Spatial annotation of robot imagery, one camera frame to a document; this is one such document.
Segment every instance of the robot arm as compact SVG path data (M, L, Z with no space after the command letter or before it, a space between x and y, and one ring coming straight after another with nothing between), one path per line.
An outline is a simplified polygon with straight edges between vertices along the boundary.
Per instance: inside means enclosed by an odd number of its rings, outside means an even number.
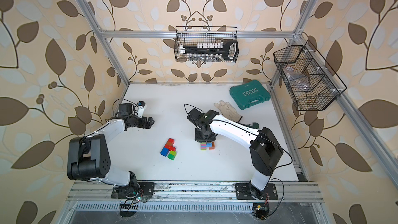
M137 114L132 104L120 104L116 117L85 137L73 138L69 142L67 175L71 180L95 181L127 186L136 182L131 172L123 171L111 164L107 145L117 134L129 127L150 129L152 117L142 117L145 103L137 104Z
M201 113L192 109L187 116L195 126L195 140L198 142L214 141L216 134L221 134L240 143L250 151L251 162L256 169L250 181L251 193L257 199L263 197L262 191L268 183L283 149L268 128L258 130L233 122L216 111Z

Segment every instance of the white glove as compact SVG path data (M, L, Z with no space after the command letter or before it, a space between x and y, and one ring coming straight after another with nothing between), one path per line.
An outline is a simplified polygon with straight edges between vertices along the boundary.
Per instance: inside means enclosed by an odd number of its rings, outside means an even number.
M224 101L220 101L220 104L214 103L214 106L218 108L221 114L229 120L239 122L242 118L242 116L236 112L236 109L231 106L229 102L225 103Z

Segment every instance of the teal plastic case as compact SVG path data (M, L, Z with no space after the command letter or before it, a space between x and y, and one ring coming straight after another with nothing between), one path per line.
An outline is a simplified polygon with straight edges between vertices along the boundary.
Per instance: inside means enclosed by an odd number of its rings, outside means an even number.
M269 92L258 80L231 87L229 94L241 110L268 101L271 98Z

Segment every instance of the wire basket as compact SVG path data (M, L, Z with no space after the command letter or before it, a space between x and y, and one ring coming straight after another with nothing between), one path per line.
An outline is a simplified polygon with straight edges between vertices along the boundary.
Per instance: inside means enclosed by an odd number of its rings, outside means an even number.
M313 45L292 45L276 51L275 65L278 68L286 88L289 91L293 104L299 111L325 110L344 90L347 89L340 80L341 86L336 86L326 75L325 65L320 66L310 51Z
M237 31L237 27L226 26L176 26L176 61L236 62Z

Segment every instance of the metal vent grille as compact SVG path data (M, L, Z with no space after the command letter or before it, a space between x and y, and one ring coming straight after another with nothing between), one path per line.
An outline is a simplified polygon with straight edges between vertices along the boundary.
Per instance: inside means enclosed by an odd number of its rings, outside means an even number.
M76 211L119 211L119 204L124 201L79 201ZM140 202L138 211L141 212L240 212L251 213L253 204L248 202Z

